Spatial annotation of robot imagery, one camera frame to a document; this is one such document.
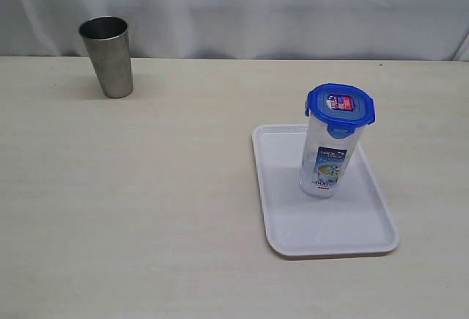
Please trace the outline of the clear plastic container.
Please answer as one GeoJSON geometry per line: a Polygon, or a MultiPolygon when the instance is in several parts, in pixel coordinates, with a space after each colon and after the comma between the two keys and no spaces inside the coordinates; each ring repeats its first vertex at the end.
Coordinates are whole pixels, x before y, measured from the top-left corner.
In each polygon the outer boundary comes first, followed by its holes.
{"type": "Polygon", "coordinates": [[[304,193],[319,198],[336,193],[363,130],[330,129],[314,115],[309,117],[299,179],[304,193]]]}

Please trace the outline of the blue container lid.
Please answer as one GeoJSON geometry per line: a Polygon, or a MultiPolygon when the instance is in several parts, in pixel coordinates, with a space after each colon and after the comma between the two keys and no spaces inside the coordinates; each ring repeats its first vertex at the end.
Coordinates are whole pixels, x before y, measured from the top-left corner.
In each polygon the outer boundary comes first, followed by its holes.
{"type": "Polygon", "coordinates": [[[345,139],[359,128],[374,123],[374,101],[354,86],[321,84],[307,94],[305,115],[325,123],[334,139],[345,139]]]}

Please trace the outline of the stainless steel cup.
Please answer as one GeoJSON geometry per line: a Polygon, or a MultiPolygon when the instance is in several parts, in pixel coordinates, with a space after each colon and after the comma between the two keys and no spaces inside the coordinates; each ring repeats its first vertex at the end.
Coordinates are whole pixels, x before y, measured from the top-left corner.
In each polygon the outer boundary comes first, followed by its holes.
{"type": "Polygon", "coordinates": [[[124,98],[133,91],[128,24],[121,18],[103,16],[82,23],[78,33],[104,95],[124,98]]]}

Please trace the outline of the white plastic tray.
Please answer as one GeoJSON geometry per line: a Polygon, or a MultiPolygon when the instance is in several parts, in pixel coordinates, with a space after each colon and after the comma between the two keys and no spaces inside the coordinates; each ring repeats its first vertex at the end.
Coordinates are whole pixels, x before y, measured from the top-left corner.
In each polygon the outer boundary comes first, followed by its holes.
{"type": "Polygon", "coordinates": [[[400,234],[361,147],[338,191],[320,199],[300,189],[304,124],[260,125],[252,133],[265,236],[282,257],[388,254],[400,234]]]}

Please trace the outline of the white backdrop cloth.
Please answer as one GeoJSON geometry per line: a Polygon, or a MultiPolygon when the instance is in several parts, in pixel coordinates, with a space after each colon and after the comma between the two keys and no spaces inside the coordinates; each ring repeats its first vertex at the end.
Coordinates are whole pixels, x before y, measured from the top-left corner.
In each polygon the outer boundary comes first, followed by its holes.
{"type": "Polygon", "coordinates": [[[82,56],[106,15],[137,57],[468,59],[468,0],[1,0],[1,53],[82,56]]]}

